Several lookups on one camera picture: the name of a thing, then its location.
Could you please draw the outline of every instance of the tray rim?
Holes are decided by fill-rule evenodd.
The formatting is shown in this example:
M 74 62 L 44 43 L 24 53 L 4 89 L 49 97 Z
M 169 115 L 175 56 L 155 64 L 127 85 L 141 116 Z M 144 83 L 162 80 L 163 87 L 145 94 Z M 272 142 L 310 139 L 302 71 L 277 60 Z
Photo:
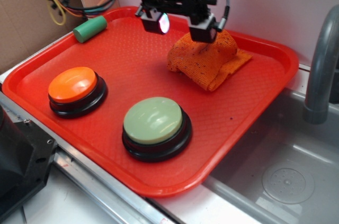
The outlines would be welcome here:
M 134 6 L 121 7 L 118 9 L 113 9 L 107 12 L 104 16 L 108 21 L 113 21 L 114 19 L 121 17 L 134 17 L 134 13 L 137 10 Z M 171 17 L 170 20 L 178 23 L 182 23 L 185 19 L 178 17 Z M 119 179 L 121 176 L 127 177 L 130 176 L 133 180 L 132 183 L 128 184 L 128 187 L 135 191 L 138 194 L 150 197 L 166 197 L 179 194 L 188 189 L 192 189 L 203 182 L 203 180 L 209 175 L 212 169 L 224 158 L 224 156 L 231 150 L 234 144 L 240 139 L 240 137 L 247 131 L 247 129 L 253 124 L 253 122 L 264 112 L 264 110 L 270 105 L 270 103 L 280 94 L 280 92 L 284 89 L 287 83 L 293 78 L 296 72 L 299 69 L 299 60 L 297 58 L 296 53 L 290 49 L 289 47 L 273 42 L 264 40 L 261 38 L 253 37 L 250 35 L 238 33 L 235 31 L 228 32 L 232 35 L 232 37 L 236 40 L 239 48 L 242 48 L 242 44 L 245 42 L 251 42 L 253 45 L 253 50 L 248 50 L 251 52 L 256 52 L 259 49 L 262 50 L 263 47 L 267 50 L 275 50 L 274 55 L 270 55 L 273 59 L 279 61 L 279 63 L 283 64 L 285 69 L 284 77 L 279 81 L 279 84 L 271 88 L 265 97 L 260 100 L 259 104 L 249 113 L 249 115 L 241 122 L 241 124 L 234 130 L 234 132 L 230 135 L 230 137 L 225 140 L 222 146 L 217 150 L 216 154 L 210 157 L 210 159 L 206 162 L 205 165 L 201 166 L 198 172 L 195 173 L 190 179 L 185 180 L 182 183 L 177 183 L 174 186 L 170 187 L 153 187 L 146 185 L 144 183 L 139 183 L 139 179 L 135 179 L 135 177 L 131 177 L 129 174 L 124 172 L 119 165 L 114 163 L 119 172 L 116 174 L 116 178 Z M 64 51 L 68 47 L 77 43 L 74 35 L 67 34 L 63 38 L 59 39 L 58 42 L 53 43 L 49 47 L 41 50 L 37 53 L 36 56 L 27 60 L 23 64 L 19 65 L 18 68 L 14 69 L 4 81 L 2 86 L 2 90 L 4 94 L 9 97 L 12 101 L 17 103 L 19 106 L 27 110 L 30 114 L 39 114 L 39 120 L 47 125 L 49 124 L 49 119 L 45 117 L 44 113 L 39 111 L 36 107 L 34 107 L 29 102 L 25 101 L 25 99 L 21 98 L 16 94 L 15 86 L 21 82 L 25 78 L 25 76 L 29 75 L 35 69 L 39 68 L 41 65 L 53 59 L 60 52 Z M 58 52 L 49 52 L 51 49 L 58 49 Z

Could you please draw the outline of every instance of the stainless steel sink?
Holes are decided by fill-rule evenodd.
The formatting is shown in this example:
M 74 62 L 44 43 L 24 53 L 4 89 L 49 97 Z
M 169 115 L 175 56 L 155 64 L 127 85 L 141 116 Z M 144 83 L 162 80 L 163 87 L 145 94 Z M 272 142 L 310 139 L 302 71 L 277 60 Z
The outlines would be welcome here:
M 338 223 L 339 109 L 311 125 L 304 100 L 285 89 L 204 185 L 262 223 Z

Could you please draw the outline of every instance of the faucet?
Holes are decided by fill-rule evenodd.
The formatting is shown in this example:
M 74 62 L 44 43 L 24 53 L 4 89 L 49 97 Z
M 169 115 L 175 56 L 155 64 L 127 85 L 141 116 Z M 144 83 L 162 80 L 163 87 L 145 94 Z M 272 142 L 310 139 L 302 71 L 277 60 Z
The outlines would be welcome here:
M 330 103 L 339 103 L 339 5 L 328 13 L 319 34 L 309 74 L 303 118 L 324 123 Z

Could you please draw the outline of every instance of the screw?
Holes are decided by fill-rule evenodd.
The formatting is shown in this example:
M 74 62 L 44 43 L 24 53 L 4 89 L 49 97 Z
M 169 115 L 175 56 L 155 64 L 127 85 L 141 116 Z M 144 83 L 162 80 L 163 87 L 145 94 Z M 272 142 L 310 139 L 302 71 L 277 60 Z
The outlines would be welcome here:
M 30 125 L 31 120 L 30 119 L 25 119 L 25 120 L 23 120 L 23 123 L 26 124 L 26 125 Z

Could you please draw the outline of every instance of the sink drain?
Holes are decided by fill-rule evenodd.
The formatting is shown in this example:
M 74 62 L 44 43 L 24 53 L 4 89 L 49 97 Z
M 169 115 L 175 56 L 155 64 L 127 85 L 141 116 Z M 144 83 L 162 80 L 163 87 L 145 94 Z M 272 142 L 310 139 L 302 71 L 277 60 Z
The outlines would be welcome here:
M 293 162 L 280 162 L 269 167 L 262 183 L 269 196 L 285 204 L 301 203 L 314 191 L 311 174 Z

